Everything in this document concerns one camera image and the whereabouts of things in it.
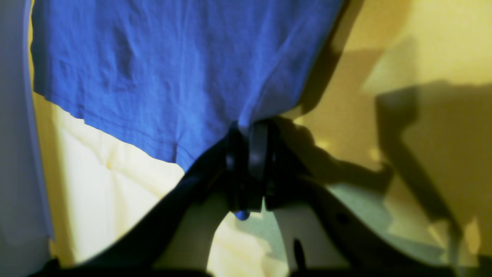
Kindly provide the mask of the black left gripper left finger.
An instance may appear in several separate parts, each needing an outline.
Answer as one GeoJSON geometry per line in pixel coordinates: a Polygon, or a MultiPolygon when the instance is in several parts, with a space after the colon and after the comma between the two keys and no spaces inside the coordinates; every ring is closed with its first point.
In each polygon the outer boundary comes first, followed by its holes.
{"type": "Polygon", "coordinates": [[[236,123],[129,232],[79,270],[205,270],[229,212],[260,212],[269,121],[236,123]]]}

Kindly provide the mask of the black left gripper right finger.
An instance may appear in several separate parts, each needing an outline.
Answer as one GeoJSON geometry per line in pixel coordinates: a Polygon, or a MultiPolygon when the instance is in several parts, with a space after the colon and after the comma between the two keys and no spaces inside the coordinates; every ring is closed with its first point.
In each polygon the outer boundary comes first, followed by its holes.
{"type": "Polygon", "coordinates": [[[287,146],[276,122],[265,123],[265,206],[273,212],[291,270],[379,270],[385,243],[287,146]]]}

